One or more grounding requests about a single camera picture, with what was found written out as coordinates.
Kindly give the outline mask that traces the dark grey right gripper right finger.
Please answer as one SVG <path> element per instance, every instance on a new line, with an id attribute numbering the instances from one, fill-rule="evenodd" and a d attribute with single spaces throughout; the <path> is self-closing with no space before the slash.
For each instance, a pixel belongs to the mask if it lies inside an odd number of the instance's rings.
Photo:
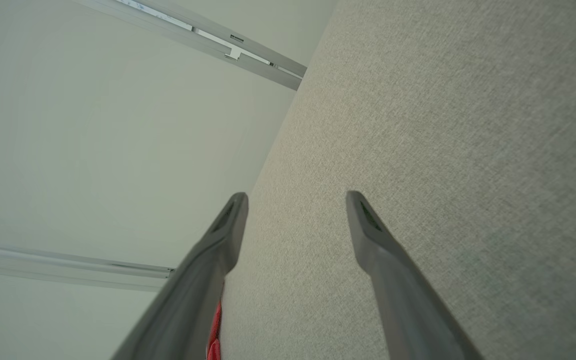
<path id="1" fill-rule="evenodd" d="M 356 261 L 374 289 L 390 360 L 484 360 L 361 192 L 346 193 L 346 212 Z"/>

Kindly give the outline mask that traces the grey metal double-post frame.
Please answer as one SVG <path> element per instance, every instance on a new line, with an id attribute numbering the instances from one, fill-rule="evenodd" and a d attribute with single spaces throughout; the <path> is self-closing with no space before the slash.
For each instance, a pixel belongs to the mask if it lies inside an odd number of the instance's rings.
<path id="1" fill-rule="evenodd" d="M 297 91 L 307 67 L 175 0 L 73 0 Z"/>

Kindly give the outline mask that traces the grey fabric sofa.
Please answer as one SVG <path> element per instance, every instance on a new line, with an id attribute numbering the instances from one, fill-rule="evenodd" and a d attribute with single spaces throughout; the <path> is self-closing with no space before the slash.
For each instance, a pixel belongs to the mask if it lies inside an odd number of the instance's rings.
<path id="1" fill-rule="evenodd" d="M 346 192 L 485 360 L 576 360 L 576 0 L 343 0 L 249 194 L 223 360 L 388 360 Z"/>

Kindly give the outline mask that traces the red basketball jersey with number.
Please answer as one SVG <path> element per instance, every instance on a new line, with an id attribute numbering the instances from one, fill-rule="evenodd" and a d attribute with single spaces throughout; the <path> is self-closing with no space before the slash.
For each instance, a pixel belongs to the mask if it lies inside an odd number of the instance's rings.
<path id="1" fill-rule="evenodd" d="M 206 360 L 222 360 L 220 331 L 222 324 L 222 301 L 220 300 L 215 309 L 208 344 L 206 346 Z"/>

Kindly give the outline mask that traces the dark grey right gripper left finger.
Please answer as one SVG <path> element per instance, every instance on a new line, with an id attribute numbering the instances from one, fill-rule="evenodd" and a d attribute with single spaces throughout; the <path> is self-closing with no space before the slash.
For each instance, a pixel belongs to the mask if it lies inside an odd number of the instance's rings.
<path id="1" fill-rule="evenodd" d="M 236 266 L 249 214 L 235 193 L 174 271 L 111 360 L 206 360 L 226 275 Z"/>

